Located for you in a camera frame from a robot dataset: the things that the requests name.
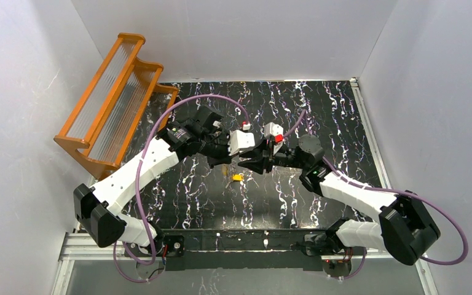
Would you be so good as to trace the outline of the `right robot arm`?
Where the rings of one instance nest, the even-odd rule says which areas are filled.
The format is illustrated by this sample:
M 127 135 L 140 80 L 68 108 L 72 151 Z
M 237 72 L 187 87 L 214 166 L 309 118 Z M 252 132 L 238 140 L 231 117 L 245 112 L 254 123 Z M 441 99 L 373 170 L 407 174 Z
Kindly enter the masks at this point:
M 423 202 L 408 191 L 389 192 L 355 181 L 337 171 L 313 135 L 304 135 L 295 148 L 263 139 L 240 155 L 239 166 L 263 174 L 273 167 L 298 168 L 299 179 L 310 192 L 359 211 L 368 221 L 342 218 L 322 234 L 310 237 L 308 247 L 337 253 L 346 248 L 374 248 L 411 266 L 441 236 Z

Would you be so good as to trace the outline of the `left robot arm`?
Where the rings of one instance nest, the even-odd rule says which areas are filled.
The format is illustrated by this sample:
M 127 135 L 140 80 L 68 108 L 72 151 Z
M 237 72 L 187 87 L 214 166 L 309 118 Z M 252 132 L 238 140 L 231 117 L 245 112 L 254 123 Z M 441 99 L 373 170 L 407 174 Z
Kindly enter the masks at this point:
M 221 116 L 206 106 L 196 115 L 173 121 L 155 134 L 146 150 L 120 167 L 111 176 L 73 192 L 76 219 L 100 248 L 118 241 L 154 246 L 158 236 L 146 218 L 122 214 L 124 206 L 155 178 L 185 157 L 202 154 L 211 165 L 229 163 L 252 141 L 241 130 L 227 131 Z

